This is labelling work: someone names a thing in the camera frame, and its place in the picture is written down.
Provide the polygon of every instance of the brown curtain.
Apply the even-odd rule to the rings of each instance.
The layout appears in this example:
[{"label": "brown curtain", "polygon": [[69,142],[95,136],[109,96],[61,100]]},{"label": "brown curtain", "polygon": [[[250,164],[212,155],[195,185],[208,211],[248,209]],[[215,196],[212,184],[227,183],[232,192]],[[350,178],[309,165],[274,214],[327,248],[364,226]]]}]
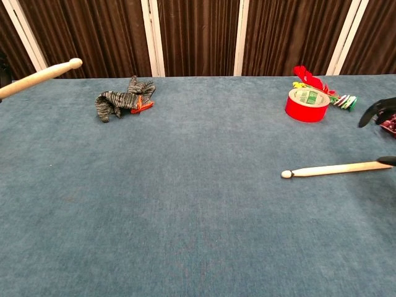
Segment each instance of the brown curtain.
[{"label": "brown curtain", "polygon": [[243,75],[324,75],[351,0],[250,0]]},{"label": "brown curtain", "polygon": [[166,76],[233,75],[239,0],[158,0]]},{"label": "brown curtain", "polygon": [[341,74],[396,74],[396,1],[369,1]]},{"label": "brown curtain", "polygon": [[7,55],[13,79],[36,72],[4,4],[0,3],[0,51]]},{"label": "brown curtain", "polygon": [[49,66],[78,57],[65,78],[151,76],[140,0],[19,0]]}]

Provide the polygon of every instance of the blue carpet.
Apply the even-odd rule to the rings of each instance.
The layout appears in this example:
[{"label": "blue carpet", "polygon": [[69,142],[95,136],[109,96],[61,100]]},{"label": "blue carpet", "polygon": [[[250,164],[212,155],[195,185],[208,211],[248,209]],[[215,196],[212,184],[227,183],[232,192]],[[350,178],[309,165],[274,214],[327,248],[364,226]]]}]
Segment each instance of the blue carpet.
[{"label": "blue carpet", "polygon": [[106,124],[95,98],[128,78],[0,104],[1,296],[394,296],[396,171],[280,173],[396,155],[357,128],[396,75],[326,77],[359,102],[311,124],[284,112],[295,77],[153,80]]}]

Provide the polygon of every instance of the drumstick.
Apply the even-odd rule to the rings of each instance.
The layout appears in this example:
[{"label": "drumstick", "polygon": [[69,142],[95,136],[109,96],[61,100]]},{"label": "drumstick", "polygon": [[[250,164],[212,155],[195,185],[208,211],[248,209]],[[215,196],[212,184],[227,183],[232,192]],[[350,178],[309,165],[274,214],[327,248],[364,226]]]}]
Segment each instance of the drumstick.
[{"label": "drumstick", "polygon": [[382,164],[377,161],[370,161],[363,163],[309,167],[309,168],[301,168],[297,170],[285,170],[281,173],[281,176],[283,178],[291,178],[292,176],[315,176],[315,175],[323,175],[323,174],[353,172],[353,171],[386,169],[391,167],[393,166]]},{"label": "drumstick", "polygon": [[69,62],[53,65],[46,69],[40,70],[23,79],[17,80],[12,84],[9,84],[3,88],[0,88],[0,100],[9,97],[15,93],[21,92],[26,88],[30,88],[37,85],[45,80],[53,79],[71,69],[77,69],[82,65],[82,61],[79,58],[71,59]]}]

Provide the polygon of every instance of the red tape roll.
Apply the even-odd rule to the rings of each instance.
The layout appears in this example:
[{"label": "red tape roll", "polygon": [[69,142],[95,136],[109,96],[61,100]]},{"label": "red tape roll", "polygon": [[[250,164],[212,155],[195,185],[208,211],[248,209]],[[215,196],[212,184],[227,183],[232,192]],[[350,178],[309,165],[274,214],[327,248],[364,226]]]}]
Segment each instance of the red tape roll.
[{"label": "red tape roll", "polygon": [[294,88],[289,92],[286,113],[302,122],[319,122],[330,105],[330,97],[311,88]]}]

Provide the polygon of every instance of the white drumstick tip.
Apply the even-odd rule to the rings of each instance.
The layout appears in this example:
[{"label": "white drumstick tip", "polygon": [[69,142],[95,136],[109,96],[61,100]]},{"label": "white drumstick tip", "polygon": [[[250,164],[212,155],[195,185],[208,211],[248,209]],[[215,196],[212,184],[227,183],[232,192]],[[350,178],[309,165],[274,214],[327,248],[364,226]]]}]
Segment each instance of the white drumstick tip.
[{"label": "white drumstick tip", "polygon": [[293,174],[290,170],[285,170],[285,171],[282,171],[282,173],[280,175],[283,178],[291,178]]}]

